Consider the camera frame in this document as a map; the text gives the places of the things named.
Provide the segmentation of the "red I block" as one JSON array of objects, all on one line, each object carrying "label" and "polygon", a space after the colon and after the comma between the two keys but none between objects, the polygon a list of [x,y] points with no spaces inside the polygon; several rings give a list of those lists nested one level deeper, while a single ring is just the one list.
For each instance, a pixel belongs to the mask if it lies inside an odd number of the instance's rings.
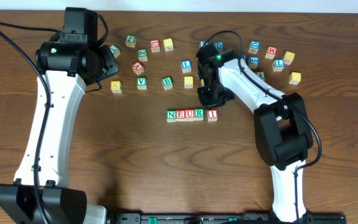
[{"label": "red I block", "polygon": [[218,120],[218,111],[217,110],[208,110],[207,112],[208,122],[213,122]]}]

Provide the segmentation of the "green R block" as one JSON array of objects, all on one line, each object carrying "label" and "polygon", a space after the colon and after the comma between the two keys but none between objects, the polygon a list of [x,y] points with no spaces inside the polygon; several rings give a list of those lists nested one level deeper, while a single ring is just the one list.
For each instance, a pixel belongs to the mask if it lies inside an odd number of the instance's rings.
[{"label": "green R block", "polygon": [[195,121],[202,121],[204,120],[204,109],[196,108],[195,109]]}]

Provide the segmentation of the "red U block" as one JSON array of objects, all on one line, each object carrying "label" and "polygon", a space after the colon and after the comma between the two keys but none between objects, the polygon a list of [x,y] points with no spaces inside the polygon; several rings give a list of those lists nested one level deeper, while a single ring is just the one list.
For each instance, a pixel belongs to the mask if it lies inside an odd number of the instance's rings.
[{"label": "red U block", "polygon": [[185,110],[185,121],[194,121],[195,120],[195,110]]}]

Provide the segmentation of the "red E block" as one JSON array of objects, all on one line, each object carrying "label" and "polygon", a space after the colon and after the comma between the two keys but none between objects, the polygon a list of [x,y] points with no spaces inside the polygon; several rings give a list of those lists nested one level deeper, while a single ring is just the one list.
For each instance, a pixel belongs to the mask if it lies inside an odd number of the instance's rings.
[{"label": "red E block", "polygon": [[175,119],[176,119],[176,122],[186,121],[185,110],[176,110],[175,111]]}]

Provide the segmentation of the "green N block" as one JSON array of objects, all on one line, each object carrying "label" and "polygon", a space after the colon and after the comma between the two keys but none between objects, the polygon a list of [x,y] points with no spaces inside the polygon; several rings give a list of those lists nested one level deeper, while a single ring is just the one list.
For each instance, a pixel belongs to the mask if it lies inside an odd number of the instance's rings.
[{"label": "green N block", "polygon": [[167,110],[166,112],[167,122],[172,123],[176,121],[176,111],[175,110]]}]

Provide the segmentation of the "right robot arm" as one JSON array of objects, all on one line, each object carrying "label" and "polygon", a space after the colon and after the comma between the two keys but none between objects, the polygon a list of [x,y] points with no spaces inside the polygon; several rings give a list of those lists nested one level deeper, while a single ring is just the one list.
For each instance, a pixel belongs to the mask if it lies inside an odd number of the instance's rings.
[{"label": "right robot arm", "polygon": [[262,160],[270,166],[273,180],[273,214],[281,222],[295,222],[306,214],[303,205],[302,174],[308,149],[313,145],[305,119],[302,97],[286,95],[266,84],[234,50],[218,52],[213,44],[196,53],[198,88],[206,109],[225,105],[238,97],[254,115],[255,144]]}]

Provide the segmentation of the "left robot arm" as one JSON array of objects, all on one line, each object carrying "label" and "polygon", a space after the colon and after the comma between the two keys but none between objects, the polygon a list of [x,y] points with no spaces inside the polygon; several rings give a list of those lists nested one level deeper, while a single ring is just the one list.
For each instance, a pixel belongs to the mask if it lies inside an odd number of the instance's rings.
[{"label": "left robot arm", "polygon": [[63,30],[29,60],[37,74],[37,103],[29,141],[12,184],[0,184],[0,207],[16,223],[107,223],[108,210],[69,188],[70,145],[86,87],[116,75],[119,66],[105,37],[102,15],[65,10]]}]

